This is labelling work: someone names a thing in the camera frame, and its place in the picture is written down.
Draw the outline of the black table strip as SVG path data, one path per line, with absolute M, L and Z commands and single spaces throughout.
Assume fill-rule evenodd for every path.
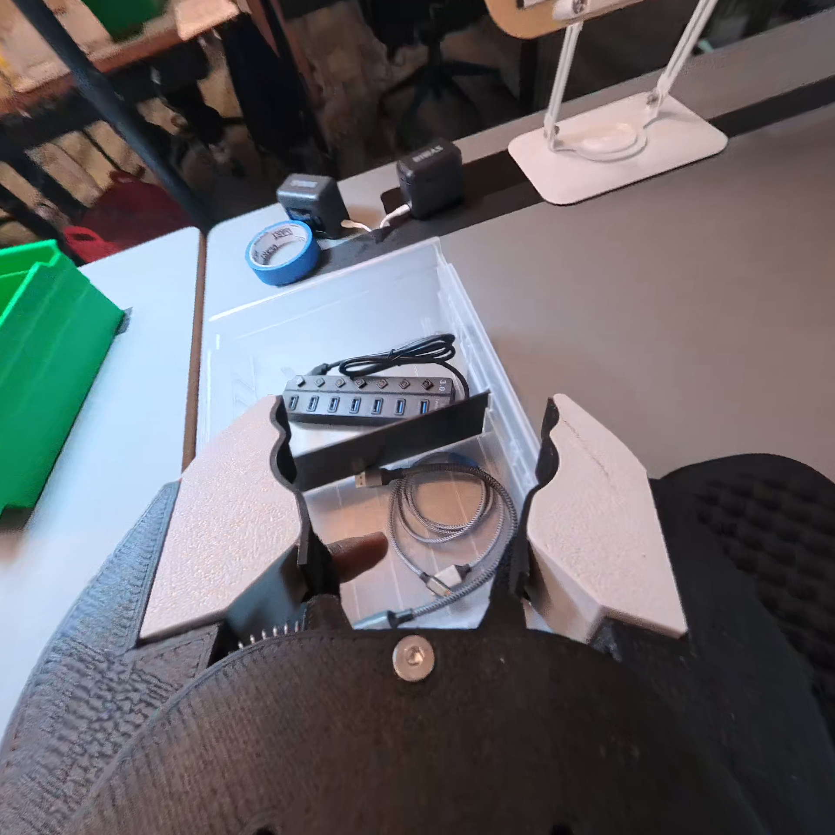
M 728 138 L 749 133 L 834 102 L 834 77 L 821 79 L 745 107 L 719 114 L 709 124 Z M 464 165 L 464 198 L 432 219 L 405 220 L 381 236 L 364 234 L 321 253 L 314 276 L 363 262 L 442 237 L 475 224 L 511 214 L 543 199 L 509 152 L 502 150 Z

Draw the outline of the black office chair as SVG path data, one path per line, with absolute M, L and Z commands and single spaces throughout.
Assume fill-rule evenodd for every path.
M 444 91 L 448 91 L 472 106 L 472 100 L 456 78 L 498 77 L 498 70 L 494 66 L 462 59 L 446 59 L 443 54 L 446 36 L 465 30 L 486 14 L 486 3 L 481 1 L 399 1 L 378 4 L 375 12 L 377 28 L 374 33 L 386 46 L 389 59 L 396 57 L 402 47 L 420 45 L 427 49 L 424 64 L 395 83 L 380 98 L 380 107 L 385 110 L 388 99 L 407 89 L 414 90 L 412 101 L 395 129 L 397 143 L 403 149 L 409 146 L 407 132 L 416 125 L 418 111 L 430 95 L 439 99 Z

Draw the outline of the blue tape roll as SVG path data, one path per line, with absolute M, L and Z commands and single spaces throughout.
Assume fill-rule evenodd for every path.
M 245 260 L 264 284 L 284 287 L 307 278 L 319 265 L 321 249 L 310 227 L 284 220 L 260 231 L 247 245 Z

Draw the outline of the black multi-port usb hub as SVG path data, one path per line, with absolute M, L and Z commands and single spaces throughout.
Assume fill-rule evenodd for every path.
M 456 338 L 438 333 L 388 351 L 323 363 L 296 375 L 282 400 L 290 423 L 376 428 L 469 399 L 453 363 Z

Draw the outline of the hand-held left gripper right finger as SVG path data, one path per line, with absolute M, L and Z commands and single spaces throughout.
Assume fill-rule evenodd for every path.
M 542 451 L 554 449 L 557 466 L 526 523 L 533 609 L 585 644 L 607 619 L 681 639 L 687 621 L 644 465 L 567 395 L 549 404 L 556 421 Z

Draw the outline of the red bag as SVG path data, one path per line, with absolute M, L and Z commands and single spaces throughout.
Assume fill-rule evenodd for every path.
M 114 170 L 96 203 L 62 235 L 73 254 L 92 263 L 191 225 L 190 216 L 159 185 Z

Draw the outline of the clear plastic bin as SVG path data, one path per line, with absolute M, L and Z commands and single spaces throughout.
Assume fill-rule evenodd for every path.
M 449 469 L 480 467 L 504 487 L 521 516 L 535 484 L 539 442 L 454 266 L 435 241 L 213 310 L 203 328 L 197 449 L 319 363 L 388 351 L 438 333 L 454 334 L 453 363 L 465 374 L 471 397 L 491 392 L 484 432 L 361 474 L 440 466 L 440 472 L 414 479 L 417 507 L 431 520 L 463 525 L 478 507 L 483 484 Z M 291 453 L 297 458 L 378 428 L 291 423 Z M 397 480 L 356 486 L 355 476 L 304 492 L 323 540 L 386 530 Z

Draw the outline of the black bin divider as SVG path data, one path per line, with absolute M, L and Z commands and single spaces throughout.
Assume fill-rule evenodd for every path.
M 358 475 L 370 468 L 433 453 L 484 432 L 490 391 L 454 402 L 435 412 L 373 429 L 294 459 L 293 484 L 302 492 Z

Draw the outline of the person's left hand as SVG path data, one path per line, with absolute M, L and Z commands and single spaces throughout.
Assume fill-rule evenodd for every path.
M 380 564 L 387 555 L 388 545 L 381 531 L 329 544 L 327 548 L 340 584 L 349 583 Z

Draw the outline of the black power charger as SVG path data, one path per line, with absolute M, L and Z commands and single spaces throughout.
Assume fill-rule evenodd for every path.
M 290 220 L 306 224 L 314 235 L 329 240 L 343 235 L 342 222 L 349 214 L 333 178 L 290 174 L 277 188 L 276 198 Z
M 432 140 L 400 157 L 395 167 L 403 203 L 416 220 L 426 220 L 464 198 L 462 153 L 449 140 Z

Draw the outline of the green plastic bin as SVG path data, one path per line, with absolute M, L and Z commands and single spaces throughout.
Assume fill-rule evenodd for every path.
M 55 241 L 2 249 L 2 510 L 36 505 L 123 317 Z
M 82 1 L 108 35 L 120 42 L 141 35 L 144 26 L 164 15 L 167 1 Z

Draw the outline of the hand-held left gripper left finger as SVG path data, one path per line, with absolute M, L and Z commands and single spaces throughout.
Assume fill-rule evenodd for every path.
M 298 489 L 290 438 L 282 398 L 264 397 L 184 470 L 141 643 L 221 625 L 247 645 L 307 629 L 314 600 L 341 611 L 338 574 Z

